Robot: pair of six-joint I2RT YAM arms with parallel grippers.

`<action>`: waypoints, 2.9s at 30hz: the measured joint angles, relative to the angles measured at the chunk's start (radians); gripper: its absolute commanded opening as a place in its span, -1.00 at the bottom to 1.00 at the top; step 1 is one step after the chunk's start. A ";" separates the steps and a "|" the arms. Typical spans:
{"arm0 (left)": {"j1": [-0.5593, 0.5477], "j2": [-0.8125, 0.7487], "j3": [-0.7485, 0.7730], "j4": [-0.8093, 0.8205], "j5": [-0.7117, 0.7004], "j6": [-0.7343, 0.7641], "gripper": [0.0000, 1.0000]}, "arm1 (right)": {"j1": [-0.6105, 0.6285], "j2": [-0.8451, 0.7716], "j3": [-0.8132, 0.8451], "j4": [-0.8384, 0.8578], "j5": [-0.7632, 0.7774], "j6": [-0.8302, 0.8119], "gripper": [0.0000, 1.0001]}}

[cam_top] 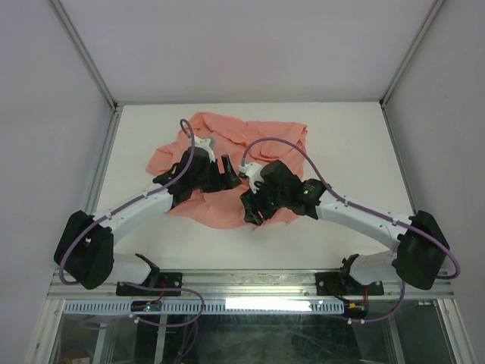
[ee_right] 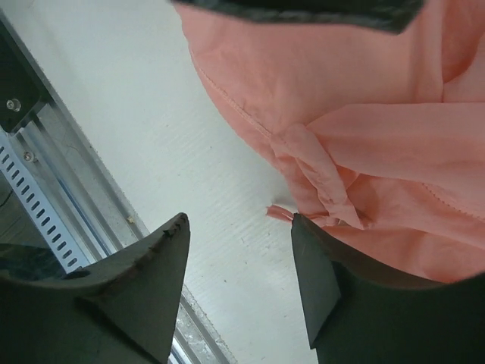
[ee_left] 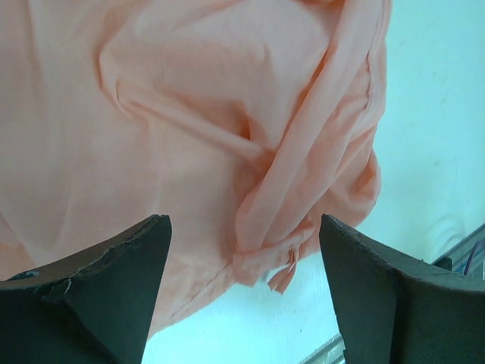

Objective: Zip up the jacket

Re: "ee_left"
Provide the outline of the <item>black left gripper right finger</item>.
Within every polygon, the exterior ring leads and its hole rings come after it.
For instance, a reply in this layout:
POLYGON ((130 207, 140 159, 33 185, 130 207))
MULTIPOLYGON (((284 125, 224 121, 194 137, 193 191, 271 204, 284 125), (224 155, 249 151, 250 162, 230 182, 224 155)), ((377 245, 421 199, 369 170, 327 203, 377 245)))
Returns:
POLYGON ((347 363, 482 363, 484 282, 323 215, 321 255, 347 363))

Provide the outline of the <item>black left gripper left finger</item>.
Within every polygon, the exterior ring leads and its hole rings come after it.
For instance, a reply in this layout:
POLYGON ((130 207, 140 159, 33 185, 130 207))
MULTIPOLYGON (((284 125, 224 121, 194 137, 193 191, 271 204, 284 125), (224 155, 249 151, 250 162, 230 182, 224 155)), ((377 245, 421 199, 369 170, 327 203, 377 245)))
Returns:
POLYGON ((1 283, 3 363, 142 361, 171 244, 152 215, 88 249, 1 283))

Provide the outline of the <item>peach pink zip jacket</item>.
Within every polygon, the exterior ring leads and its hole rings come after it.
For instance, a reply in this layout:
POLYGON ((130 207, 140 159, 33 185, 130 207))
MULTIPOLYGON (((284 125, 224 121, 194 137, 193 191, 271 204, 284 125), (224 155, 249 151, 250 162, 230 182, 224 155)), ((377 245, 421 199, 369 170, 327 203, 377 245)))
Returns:
POLYGON ((3 1, 1 277, 154 214, 151 332, 270 274, 380 193, 389 1, 3 1))

